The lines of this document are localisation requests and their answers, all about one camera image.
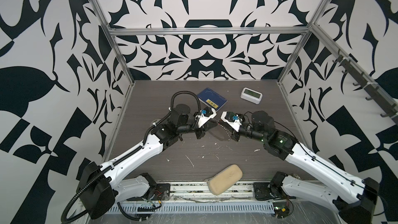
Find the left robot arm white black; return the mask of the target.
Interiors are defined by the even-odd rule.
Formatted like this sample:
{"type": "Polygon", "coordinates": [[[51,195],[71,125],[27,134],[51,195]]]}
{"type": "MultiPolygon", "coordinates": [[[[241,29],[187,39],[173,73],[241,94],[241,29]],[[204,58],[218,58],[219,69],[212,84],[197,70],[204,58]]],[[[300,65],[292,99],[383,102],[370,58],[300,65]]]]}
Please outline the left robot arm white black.
{"type": "Polygon", "coordinates": [[[134,147],[101,165],[88,164],[73,197],[74,201],[82,202],[85,210],[72,218],[67,218],[68,210],[64,210],[62,222],[70,223],[86,214],[91,219],[98,219],[114,204],[130,198],[151,199],[157,184],[149,174],[139,175],[130,184],[123,180],[144,162],[181,140],[183,134],[194,133],[197,139],[203,138],[208,130],[218,125],[216,115],[211,107],[192,114],[189,106],[178,104],[153,123],[144,139],[134,147]]]}

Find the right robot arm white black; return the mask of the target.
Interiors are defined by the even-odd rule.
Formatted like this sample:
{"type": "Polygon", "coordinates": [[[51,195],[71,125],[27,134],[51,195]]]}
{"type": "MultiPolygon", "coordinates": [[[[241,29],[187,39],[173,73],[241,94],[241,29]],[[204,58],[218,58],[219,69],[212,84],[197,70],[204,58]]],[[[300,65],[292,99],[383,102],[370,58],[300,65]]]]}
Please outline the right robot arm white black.
{"type": "Polygon", "coordinates": [[[297,138],[275,127],[274,119],[264,111],[246,115],[223,112],[220,124],[231,131],[231,138],[244,136],[259,141],[271,155],[286,161],[313,176],[322,185],[277,172],[268,183],[262,200],[301,198],[326,207],[347,224],[370,224],[379,198],[379,183],[361,179],[316,155],[297,138]]]}

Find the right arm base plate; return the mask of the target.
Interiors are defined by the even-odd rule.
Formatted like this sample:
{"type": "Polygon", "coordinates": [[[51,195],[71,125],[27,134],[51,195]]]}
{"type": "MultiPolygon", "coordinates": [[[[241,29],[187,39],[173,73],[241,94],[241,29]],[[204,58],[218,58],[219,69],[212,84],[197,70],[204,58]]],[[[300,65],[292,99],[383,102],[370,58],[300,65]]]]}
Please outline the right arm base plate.
{"type": "Polygon", "coordinates": [[[278,199],[280,193],[274,183],[253,183],[253,190],[255,199],[258,201],[267,201],[278,199]]]}

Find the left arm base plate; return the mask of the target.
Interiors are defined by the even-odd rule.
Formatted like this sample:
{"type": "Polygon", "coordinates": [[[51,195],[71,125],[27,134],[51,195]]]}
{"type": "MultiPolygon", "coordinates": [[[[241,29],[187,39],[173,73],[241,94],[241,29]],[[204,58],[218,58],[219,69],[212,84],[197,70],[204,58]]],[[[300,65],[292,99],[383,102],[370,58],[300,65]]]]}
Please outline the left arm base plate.
{"type": "Polygon", "coordinates": [[[154,201],[167,200],[170,197],[170,193],[171,193],[171,184],[160,183],[150,186],[146,194],[146,198],[148,200],[154,200],[154,201]]]}

